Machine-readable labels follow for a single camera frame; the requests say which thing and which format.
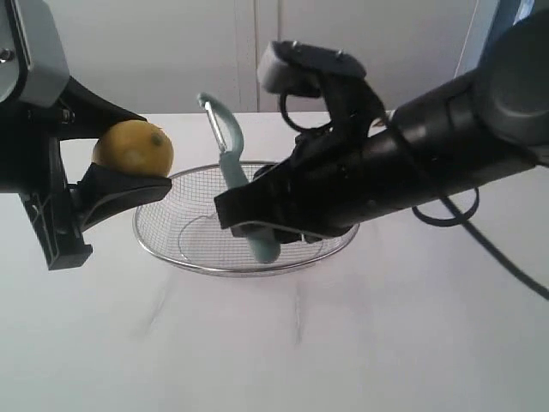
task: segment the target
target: black cable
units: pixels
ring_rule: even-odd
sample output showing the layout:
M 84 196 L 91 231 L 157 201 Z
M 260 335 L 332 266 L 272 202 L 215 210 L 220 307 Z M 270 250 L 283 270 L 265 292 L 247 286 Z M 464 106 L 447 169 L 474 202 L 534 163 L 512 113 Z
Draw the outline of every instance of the black cable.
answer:
M 477 210 L 479 210 L 479 206 L 480 206 L 480 192 L 479 192 L 479 188 L 475 187 L 473 206 L 471 206 L 471 208 L 469 208 L 467 212 L 462 213 L 463 217 L 467 220 L 471 219 L 477 213 Z M 462 224 L 462 221 L 456 219 L 455 217 L 450 219 L 438 219 L 436 217 L 426 215 L 422 213 L 417 206 L 412 207 L 412 212 L 413 212 L 413 215 L 418 219 L 420 219 L 422 222 L 434 227 L 454 227 Z
M 406 157 L 408 163 L 416 170 L 418 175 L 431 187 L 438 199 L 448 209 L 448 211 L 456 218 L 457 221 L 468 231 L 468 233 L 483 246 L 493 258 L 495 258 L 504 268 L 506 268 L 519 282 L 532 291 L 537 293 L 545 300 L 549 300 L 549 289 L 536 280 L 528 276 L 518 266 L 509 260 L 473 223 L 468 221 L 467 217 L 460 211 L 460 209 L 452 202 L 448 196 L 440 189 L 440 185 L 435 179 L 427 172 L 421 161 L 419 161 L 414 152 L 411 144 L 402 135 L 400 129 L 393 125 L 389 120 L 389 117 L 384 114 L 382 117 L 384 123 L 387 125 L 387 129 L 390 132 L 393 141 L 396 146 L 401 150 L 402 154 Z
M 308 132 L 310 133 L 312 131 L 322 132 L 332 127 L 332 122 L 328 122 L 320 127 L 309 127 L 309 128 L 296 124 L 293 120 L 290 119 L 290 115 L 288 114 L 287 104 L 286 104 L 287 99 L 288 99 L 288 92 L 281 93 L 281 95 L 278 98 L 278 106 L 281 109 L 281 115 L 284 121 L 286 122 L 286 124 L 290 126 L 292 129 L 294 129 L 295 131 L 297 131 L 298 133 L 308 133 Z

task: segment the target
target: light blue peeler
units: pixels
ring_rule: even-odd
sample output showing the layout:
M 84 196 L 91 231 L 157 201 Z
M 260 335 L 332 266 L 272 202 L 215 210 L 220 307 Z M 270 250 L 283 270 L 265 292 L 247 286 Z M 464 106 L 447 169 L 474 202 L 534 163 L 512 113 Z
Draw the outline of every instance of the light blue peeler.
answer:
M 208 120 L 214 131 L 215 140 L 220 148 L 220 169 L 228 189 L 247 185 L 248 178 L 240 166 L 240 156 L 244 150 L 244 134 L 237 119 L 215 97 L 200 93 L 197 97 L 198 104 L 208 115 Z M 232 139 L 231 147 L 228 148 L 225 138 L 221 133 L 217 118 L 225 123 Z M 271 264 L 281 254 L 281 245 L 275 239 L 271 229 L 264 228 L 257 233 L 247 236 L 250 249 L 260 264 Z

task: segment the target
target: white wall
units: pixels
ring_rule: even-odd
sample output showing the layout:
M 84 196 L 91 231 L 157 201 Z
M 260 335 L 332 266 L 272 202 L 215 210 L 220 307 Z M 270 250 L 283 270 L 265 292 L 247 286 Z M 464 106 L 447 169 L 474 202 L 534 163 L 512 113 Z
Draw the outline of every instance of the white wall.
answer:
M 389 107 L 474 67 L 498 0 L 46 0 L 74 77 L 136 112 L 275 111 L 256 61 L 272 39 L 356 55 Z M 291 103 L 293 109 L 322 108 Z
M 246 2 L 47 2 L 71 74 L 102 97 L 135 112 L 196 112 L 195 96 L 210 91 L 234 111 L 255 109 L 255 53 L 237 50 L 254 36 Z

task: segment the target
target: metal rim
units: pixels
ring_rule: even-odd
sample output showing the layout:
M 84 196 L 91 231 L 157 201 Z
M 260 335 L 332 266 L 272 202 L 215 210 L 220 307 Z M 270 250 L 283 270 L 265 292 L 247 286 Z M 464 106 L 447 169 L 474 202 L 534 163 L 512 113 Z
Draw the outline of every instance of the metal rim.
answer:
M 240 163 L 242 165 L 245 165 L 245 166 L 246 165 L 247 166 L 264 166 L 264 165 L 272 165 L 273 164 L 272 161 L 241 161 Z M 214 169 L 214 168 L 219 168 L 219 165 L 218 164 L 211 164 L 211 165 L 206 165 L 206 166 L 201 166 L 201 167 L 195 167 L 195 168 L 192 168 L 192 169 L 189 169 L 189 170 L 185 170 L 185 171 L 182 171 L 182 172 L 179 172 L 179 173 L 175 173 L 175 174 L 169 176 L 169 179 L 177 179 L 177 178 L 180 178 L 181 176 L 185 176 L 187 174 L 202 172 L 204 170 Z M 347 238 L 344 241 L 342 241 L 341 244 L 338 245 L 334 250 L 332 250 L 328 253 L 325 253 L 323 255 L 308 258 L 306 260 L 301 260 L 301 261 L 298 261 L 298 262 L 295 262 L 295 263 L 292 263 L 292 264 L 278 264 L 278 265 L 264 267 L 264 268 L 254 268 L 254 269 L 244 268 L 244 269 L 240 269 L 240 270 L 207 268 L 207 267 L 204 267 L 204 266 L 199 266 L 197 264 L 181 262 L 179 260 L 167 257 L 167 256 L 165 256 L 161 253 L 153 251 L 145 243 L 145 241 L 143 240 L 143 237 L 139 233 L 139 229 L 137 227 L 137 221 L 139 219 L 139 215 L 141 213 L 141 210 L 142 210 L 142 206 L 140 206 L 136 209 L 136 212 L 134 213 L 132 227 L 133 227 L 134 235 L 136 236 L 137 242 L 139 243 L 139 245 L 145 251 L 147 251 L 148 253 L 153 255 L 155 258 L 158 258 L 160 260 L 168 262 L 169 264 L 173 264 L 173 265 L 175 265 L 179 268 L 190 270 L 190 271 L 193 271 L 193 272 L 196 272 L 196 273 L 201 273 L 201 274 L 204 274 L 204 275 L 222 276 L 222 277 L 276 276 L 276 275 L 281 275 L 281 274 L 285 273 L 286 271 L 292 271 L 292 270 L 295 270 L 295 269 L 298 269 L 298 268 L 312 266 L 316 262 L 319 262 L 319 261 L 324 260 L 326 258 L 330 258 L 330 257 L 334 256 L 336 253 L 338 253 L 339 251 L 346 248 L 353 241 L 353 239 L 357 235 L 357 233 L 359 231 L 359 228 L 360 228 L 360 225 L 353 226 L 351 228 L 351 230 L 346 233 Z

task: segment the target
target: screw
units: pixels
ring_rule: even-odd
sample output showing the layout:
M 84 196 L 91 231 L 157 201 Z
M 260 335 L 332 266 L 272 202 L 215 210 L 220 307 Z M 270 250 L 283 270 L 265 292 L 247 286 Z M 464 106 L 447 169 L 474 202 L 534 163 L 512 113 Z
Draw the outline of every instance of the screw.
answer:
M 299 43 L 297 40 L 294 40 L 292 42 L 292 50 L 294 50 L 296 53 L 301 52 L 301 43 Z
M 75 122 L 75 114 L 74 112 L 63 109 L 61 111 L 61 123 L 67 124 L 67 123 L 74 123 Z
M 13 50 L 10 50 L 10 49 L 0 50 L 0 64 L 13 60 L 14 57 L 15 57 L 15 53 L 13 52 Z

